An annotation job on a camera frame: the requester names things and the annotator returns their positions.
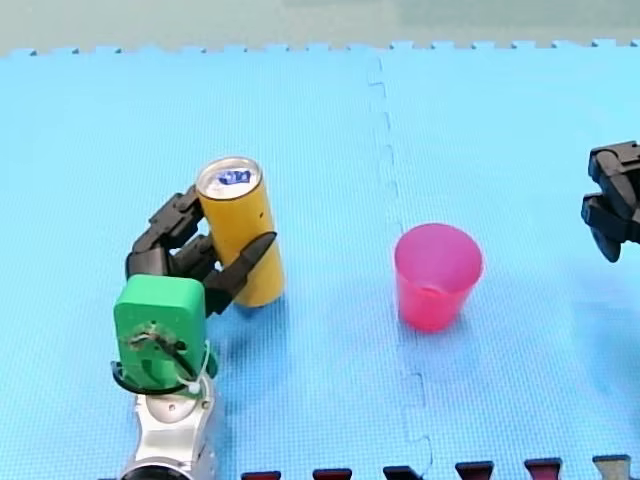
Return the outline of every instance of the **black cable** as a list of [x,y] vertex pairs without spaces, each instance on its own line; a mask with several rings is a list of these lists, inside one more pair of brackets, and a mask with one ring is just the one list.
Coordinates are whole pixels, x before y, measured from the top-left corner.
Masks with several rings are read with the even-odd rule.
[[[164,338],[159,337],[157,335],[146,334],[148,338],[155,341],[158,346],[162,349],[164,353],[166,353],[169,357],[173,359],[180,367],[187,372],[187,375],[192,378],[192,381],[197,381],[197,375],[195,370],[189,365],[189,363],[184,359],[182,355],[178,352],[175,344],[167,342]],[[118,384],[119,387],[127,390],[128,392],[134,393],[136,395],[170,395],[172,393],[179,392],[183,388],[186,388],[186,385],[180,383],[175,387],[169,387],[164,389],[151,389],[151,388],[139,388],[127,383],[124,380],[123,368],[120,362],[111,362],[111,374],[113,376],[114,381]]]

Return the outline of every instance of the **blue label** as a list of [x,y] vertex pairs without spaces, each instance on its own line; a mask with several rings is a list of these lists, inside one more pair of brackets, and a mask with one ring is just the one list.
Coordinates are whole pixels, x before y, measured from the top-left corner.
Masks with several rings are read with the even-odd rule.
[[223,185],[249,183],[249,180],[251,180],[251,172],[249,170],[227,170],[218,175],[218,181]]

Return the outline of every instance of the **yellow cylinder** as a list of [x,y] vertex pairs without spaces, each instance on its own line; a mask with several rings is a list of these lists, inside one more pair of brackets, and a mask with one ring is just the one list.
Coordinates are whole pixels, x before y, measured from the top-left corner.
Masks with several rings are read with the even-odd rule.
[[[251,159],[226,157],[211,162],[198,175],[196,193],[223,266],[233,263],[258,235],[276,231],[262,170]],[[267,305],[282,295],[284,284],[276,240],[249,274],[235,303]]]

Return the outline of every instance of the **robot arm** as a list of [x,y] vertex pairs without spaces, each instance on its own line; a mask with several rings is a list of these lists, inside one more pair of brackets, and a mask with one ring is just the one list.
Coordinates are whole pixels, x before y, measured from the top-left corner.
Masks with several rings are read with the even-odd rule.
[[625,142],[591,150],[589,176],[602,193],[583,198],[582,218],[614,263],[624,242],[640,243],[640,146]]
[[207,425],[217,365],[206,319],[231,304],[276,233],[257,236],[219,269],[211,235],[195,236],[203,217],[194,186],[173,195],[126,259],[127,284],[114,308],[120,361],[112,374],[135,394],[139,440],[120,480],[214,476]]

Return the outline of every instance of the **can top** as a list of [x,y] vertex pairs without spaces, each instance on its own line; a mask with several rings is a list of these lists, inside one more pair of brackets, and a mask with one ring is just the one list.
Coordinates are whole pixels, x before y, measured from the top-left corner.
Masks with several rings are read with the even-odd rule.
[[261,179],[262,170],[253,160],[225,157],[202,169],[196,180],[196,189],[213,200],[232,200],[251,192]]

